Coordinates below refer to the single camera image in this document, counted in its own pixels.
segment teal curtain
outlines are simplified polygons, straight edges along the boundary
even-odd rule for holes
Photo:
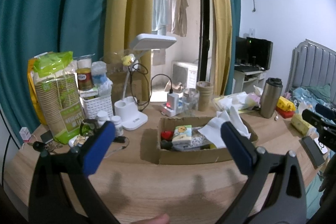
[[[0,103],[18,139],[39,125],[28,60],[47,51],[103,56],[106,0],[0,0]]]
[[[227,85],[224,92],[225,95],[229,95],[232,93],[232,83],[235,68],[236,37],[239,36],[239,27],[240,27],[240,10],[241,10],[241,0],[231,0],[231,16],[232,16],[231,64]]]

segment small white bottle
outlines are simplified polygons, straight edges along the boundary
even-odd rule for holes
[[[103,111],[103,110],[101,110],[97,113],[96,119],[97,119],[97,127],[98,128],[101,128],[106,121],[110,120],[109,114],[106,111]]]
[[[111,122],[113,122],[115,126],[115,136],[122,136],[124,134],[124,129],[121,124],[121,117],[115,115],[111,118]]]

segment white desk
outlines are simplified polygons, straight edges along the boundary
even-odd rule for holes
[[[235,70],[234,79],[235,86],[233,89],[233,93],[238,93],[245,91],[246,93],[254,92],[253,86],[258,86],[260,88],[264,88],[265,81],[267,79],[268,71],[249,71],[249,72],[241,72]],[[245,80],[245,76],[251,75],[252,77],[248,80]]]

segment grey upholstered headboard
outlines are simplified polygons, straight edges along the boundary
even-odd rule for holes
[[[330,84],[330,99],[336,104],[336,52],[310,41],[301,42],[294,50],[287,91],[300,86]]]

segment hanging shirt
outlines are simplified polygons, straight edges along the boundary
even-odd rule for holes
[[[153,0],[152,33],[166,35],[167,0]]]
[[[187,0],[167,0],[167,31],[185,37],[187,35]]]

